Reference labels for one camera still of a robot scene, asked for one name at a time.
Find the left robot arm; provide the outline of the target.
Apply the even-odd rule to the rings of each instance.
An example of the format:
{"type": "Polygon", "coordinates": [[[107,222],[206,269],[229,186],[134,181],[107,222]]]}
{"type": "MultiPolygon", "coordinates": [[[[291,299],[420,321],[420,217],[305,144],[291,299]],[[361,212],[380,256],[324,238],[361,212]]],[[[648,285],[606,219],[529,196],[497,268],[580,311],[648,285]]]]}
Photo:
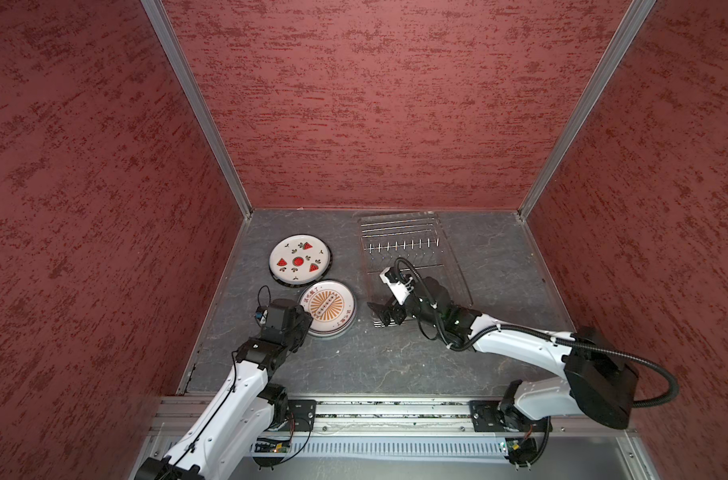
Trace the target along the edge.
{"type": "Polygon", "coordinates": [[[305,342],[313,317],[277,299],[258,335],[232,352],[231,371],[204,413],[162,458],[147,458],[137,479],[228,479],[261,434],[289,418],[286,388],[271,379],[305,342]]]}

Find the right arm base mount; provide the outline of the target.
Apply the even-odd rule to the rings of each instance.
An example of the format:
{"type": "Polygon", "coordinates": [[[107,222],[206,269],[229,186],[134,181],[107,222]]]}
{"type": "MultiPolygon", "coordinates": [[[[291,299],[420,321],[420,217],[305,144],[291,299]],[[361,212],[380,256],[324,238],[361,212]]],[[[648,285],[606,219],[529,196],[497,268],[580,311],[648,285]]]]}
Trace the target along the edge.
{"type": "Polygon", "coordinates": [[[499,400],[472,400],[470,418],[475,432],[544,433],[552,427],[546,418],[532,420],[512,405],[499,400]]]}

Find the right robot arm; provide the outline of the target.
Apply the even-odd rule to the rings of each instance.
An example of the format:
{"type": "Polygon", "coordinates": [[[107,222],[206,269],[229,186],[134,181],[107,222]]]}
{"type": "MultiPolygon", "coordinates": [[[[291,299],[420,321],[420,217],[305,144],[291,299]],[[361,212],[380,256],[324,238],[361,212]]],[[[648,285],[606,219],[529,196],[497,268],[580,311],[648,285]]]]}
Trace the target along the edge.
{"type": "Polygon", "coordinates": [[[616,430],[629,426],[639,374],[598,330],[554,331],[504,321],[458,304],[432,277],[382,273],[377,282],[379,297],[370,306],[377,326],[413,322],[452,352],[517,365],[496,411],[506,429],[560,416],[584,416],[616,430]]]}

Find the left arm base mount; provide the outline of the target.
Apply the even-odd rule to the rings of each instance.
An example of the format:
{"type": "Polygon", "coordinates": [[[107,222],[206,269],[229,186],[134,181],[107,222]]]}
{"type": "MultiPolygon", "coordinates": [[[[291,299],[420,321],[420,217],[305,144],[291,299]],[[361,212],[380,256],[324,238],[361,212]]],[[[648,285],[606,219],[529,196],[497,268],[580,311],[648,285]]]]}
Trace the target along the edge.
{"type": "Polygon", "coordinates": [[[317,407],[318,401],[314,399],[280,400],[274,406],[274,417],[268,432],[311,432],[317,407]]]}

